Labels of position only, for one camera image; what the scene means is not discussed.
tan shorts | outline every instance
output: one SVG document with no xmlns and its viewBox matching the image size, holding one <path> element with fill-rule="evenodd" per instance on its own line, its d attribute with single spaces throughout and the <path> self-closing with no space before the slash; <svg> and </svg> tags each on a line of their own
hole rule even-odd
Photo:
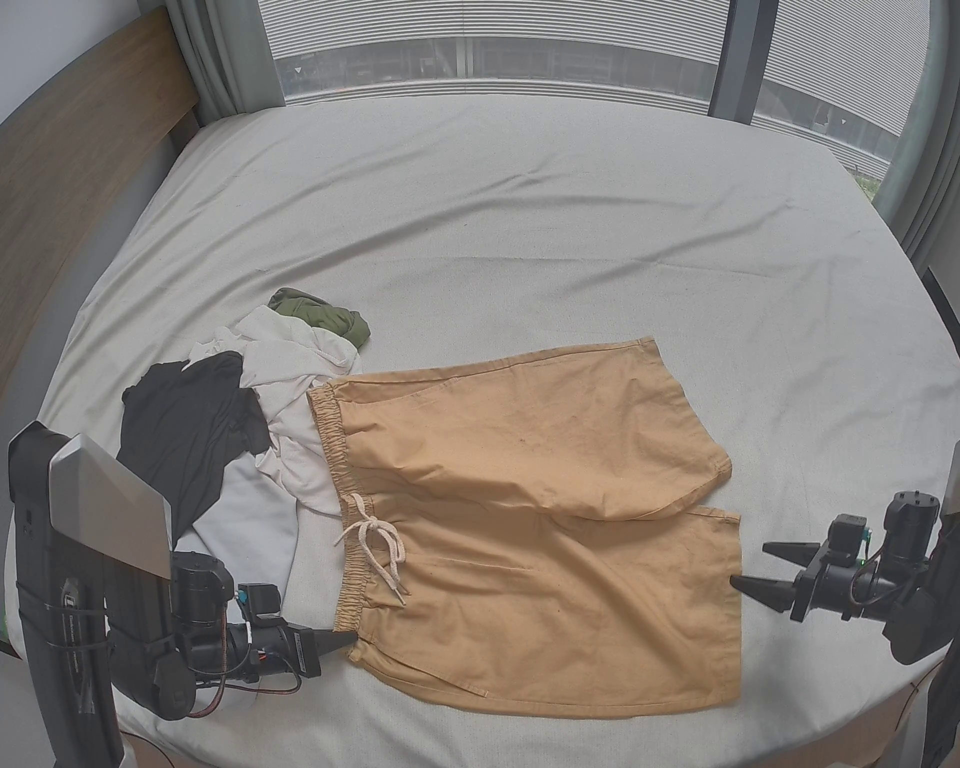
<svg viewBox="0 0 960 768">
<path fill-rule="evenodd" d="M 349 529 L 335 628 L 358 633 L 352 661 L 482 712 L 627 717 L 739 695 L 739 518 L 696 506 L 731 462 L 652 339 L 309 396 Z M 396 592 L 360 544 L 367 517 L 405 549 Z"/>
</svg>

black garment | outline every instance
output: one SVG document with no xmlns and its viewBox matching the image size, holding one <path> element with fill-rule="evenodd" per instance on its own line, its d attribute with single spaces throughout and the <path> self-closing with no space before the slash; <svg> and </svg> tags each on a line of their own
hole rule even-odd
<svg viewBox="0 0 960 768">
<path fill-rule="evenodd" d="M 117 453 L 170 503 L 174 542 L 220 498 L 227 464 L 270 447 L 256 393 L 240 389 L 238 352 L 185 365 L 157 363 L 124 392 Z"/>
</svg>

corrugated metal siding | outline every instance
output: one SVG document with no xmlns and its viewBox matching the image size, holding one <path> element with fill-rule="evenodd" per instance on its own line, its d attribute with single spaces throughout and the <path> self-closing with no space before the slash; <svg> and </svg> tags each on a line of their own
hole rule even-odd
<svg viewBox="0 0 960 768">
<path fill-rule="evenodd" d="M 727 0 L 260 0 L 275 59 L 423 37 L 545 37 L 715 64 Z"/>
<path fill-rule="evenodd" d="M 929 0 L 780 0 L 765 77 L 900 135 L 928 33 Z"/>
<path fill-rule="evenodd" d="M 448 93 L 516 93 L 528 96 L 567 96 L 578 99 L 598 99 L 625 104 L 641 104 L 646 107 L 675 109 L 692 114 L 707 114 L 707 102 L 688 99 L 670 93 L 639 91 L 611 85 L 586 83 L 559 83 L 554 81 L 502 80 L 499 78 L 472 80 L 428 80 L 406 83 L 382 83 L 361 85 L 342 90 L 319 91 L 293 97 L 290 105 L 314 104 L 316 102 L 345 101 L 346 99 L 382 98 L 387 96 L 437 96 Z M 862 152 L 849 144 L 829 136 L 808 131 L 805 128 L 784 123 L 770 117 L 757 115 L 754 125 L 767 131 L 810 139 L 827 146 L 841 164 L 859 168 L 867 176 L 882 179 L 887 171 L 886 160 Z"/>
</svg>

green garment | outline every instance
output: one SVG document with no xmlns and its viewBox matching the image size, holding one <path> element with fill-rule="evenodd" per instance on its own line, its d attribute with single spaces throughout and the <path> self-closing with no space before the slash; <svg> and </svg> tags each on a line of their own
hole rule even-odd
<svg viewBox="0 0 960 768">
<path fill-rule="evenodd" d="M 360 349 L 370 338 L 370 327 L 359 312 L 351 312 L 342 306 L 331 306 L 296 288 L 280 288 L 270 297 L 267 306 L 277 314 L 300 318 L 315 328 L 326 328 Z"/>
</svg>

mattress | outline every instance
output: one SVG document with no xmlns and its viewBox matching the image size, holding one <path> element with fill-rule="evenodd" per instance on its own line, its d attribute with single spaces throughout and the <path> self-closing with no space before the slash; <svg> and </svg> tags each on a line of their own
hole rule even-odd
<svg viewBox="0 0 960 768">
<path fill-rule="evenodd" d="M 707 502 L 741 514 L 756 575 L 795 571 L 765 540 L 820 540 L 839 513 L 879 536 L 895 491 L 942 493 L 958 437 L 947 332 L 826 148 L 496 95 L 279 108 L 202 130 L 81 309 L 41 418 L 116 451 L 123 389 L 282 285 L 361 312 L 367 372 L 656 337 L 732 458 Z M 284 613 L 328 627 L 340 521 L 299 517 Z M 11 631 L 19 643 L 15 616 Z M 745 600 L 740 699 L 686 714 L 469 713 L 340 656 L 296 696 L 202 721 L 117 705 L 125 728 L 219 766 L 733 766 L 840 727 L 931 662 L 898 665 L 875 623 L 797 624 Z"/>
</svg>

